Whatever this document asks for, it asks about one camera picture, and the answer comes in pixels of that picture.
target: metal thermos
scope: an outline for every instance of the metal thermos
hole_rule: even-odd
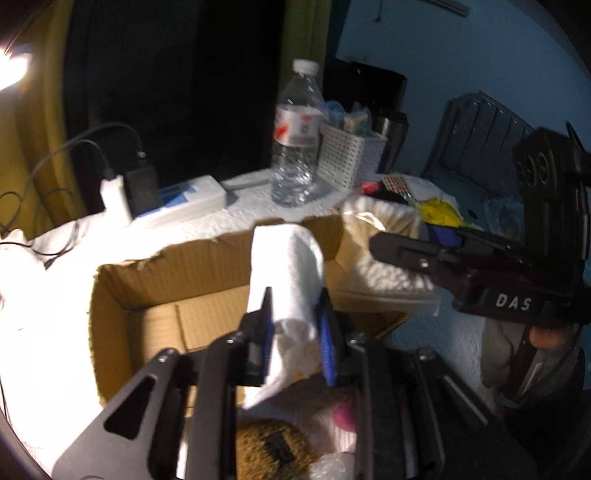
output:
[[[374,120],[374,131],[388,139],[379,163],[378,173],[390,173],[394,171],[396,158],[406,138],[407,116],[402,112],[380,111]]]

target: black charger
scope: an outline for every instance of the black charger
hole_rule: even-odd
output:
[[[143,151],[139,151],[138,156],[142,159],[139,168],[125,174],[125,193],[134,218],[162,206],[156,168],[145,160]]]

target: finger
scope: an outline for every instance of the finger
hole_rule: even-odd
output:
[[[553,350],[564,342],[566,327],[532,327],[530,330],[530,343],[536,348]]]

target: plastic water bottle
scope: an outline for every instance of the plastic water bottle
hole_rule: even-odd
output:
[[[271,195],[285,207],[303,205],[316,176],[324,99],[316,83],[319,66],[297,59],[294,76],[275,111]]]

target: white plug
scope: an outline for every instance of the white plug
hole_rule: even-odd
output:
[[[102,180],[100,196],[105,204],[105,218],[113,228],[123,228],[131,224],[133,218],[121,175],[117,175],[113,180]]]

